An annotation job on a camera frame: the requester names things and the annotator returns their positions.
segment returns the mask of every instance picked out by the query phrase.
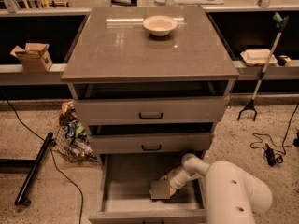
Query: cardboard box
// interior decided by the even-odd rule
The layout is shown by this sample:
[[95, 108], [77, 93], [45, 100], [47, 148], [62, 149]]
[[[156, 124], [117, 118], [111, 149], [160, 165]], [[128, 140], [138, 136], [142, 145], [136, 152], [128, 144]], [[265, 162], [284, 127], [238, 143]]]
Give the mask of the cardboard box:
[[48, 47], [49, 44], [26, 43], [25, 49], [16, 46], [10, 54], [19, 59], [24, 72], [45, 73], [52, 66]]

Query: floor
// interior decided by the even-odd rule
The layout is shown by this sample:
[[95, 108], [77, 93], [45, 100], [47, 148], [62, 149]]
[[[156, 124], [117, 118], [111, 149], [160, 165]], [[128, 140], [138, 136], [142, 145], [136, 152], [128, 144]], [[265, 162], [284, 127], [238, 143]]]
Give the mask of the floor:
[[[252, 120], [252, 112], [239, 111], [249, 101], [248, 96], [233, 95], [222, 121], [218, 124], [211, 149], [204, 160], [230, 161], [264, 181], [273, 192], [274, 202], [265, 214], [255, 214], [256, 223], [293, 224], [299, 218], [299, 147], [289, 147], [297, 138], [299, 111], [293, 115], [285, 141], [284, 162], [273, 167], [267, 164], [261, 149], [252, 149], [250, 144], [258, 141], [252, 134], [271, 135], [276, 145], [281, 146], [288, 128], [288, 122], [295, 110], [299, 97], [258, 96], [255, 108], [257, 119]], [[12, 105], [20, 119], [41, 137], [59, 131], [59, 115], [64, 100], [13, 101]], [[6, 101], [0, 103], [0, 157], [2, 159], [34, 159], [42, 141], [29, 132], [17, 120], [15, 113]], [[263, 146], [269, 138], [263, 137]], [[97, 212], [99, 193], [97, 192], [102, 171], [98, 163], [69, 162], [60, 154], [53, 152], [58, 168], [73, 180], [84, 196], [81, 223], [90, 223], [88, 215]], [[26, 174], [0, 174], [0, 223], [79, 223], [81, 197], [75, 186], [59, 173], [48, 151], [31, 187], [28, 198], [31, 205], [14, 204]]]

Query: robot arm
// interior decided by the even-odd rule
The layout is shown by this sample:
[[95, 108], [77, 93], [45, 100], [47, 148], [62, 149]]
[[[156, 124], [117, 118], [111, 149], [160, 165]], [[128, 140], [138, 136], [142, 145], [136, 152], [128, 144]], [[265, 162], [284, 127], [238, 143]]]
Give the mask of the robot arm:
[[253, 212], [264, 213], [273, 202], [270, 188], [260, 179], [228, 161], [209, 165], [186, 154], [181, 165], [162, 179], [170, 183], [170, 195], [188, 181], [206, 178], [206, 218], [208, 224], [255, 224]]

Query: gray countertop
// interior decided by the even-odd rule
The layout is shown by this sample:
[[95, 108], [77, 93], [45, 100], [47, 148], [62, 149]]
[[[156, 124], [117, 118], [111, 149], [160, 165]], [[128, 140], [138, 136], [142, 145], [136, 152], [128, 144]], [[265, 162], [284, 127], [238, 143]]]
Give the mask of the gray countertop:
[[[169, 35], [142, 21], [178, 21]], [[66, 69], [65, 82], [168, 81], [237, 78], [238, 73], [201, 7], [93, 8]]]

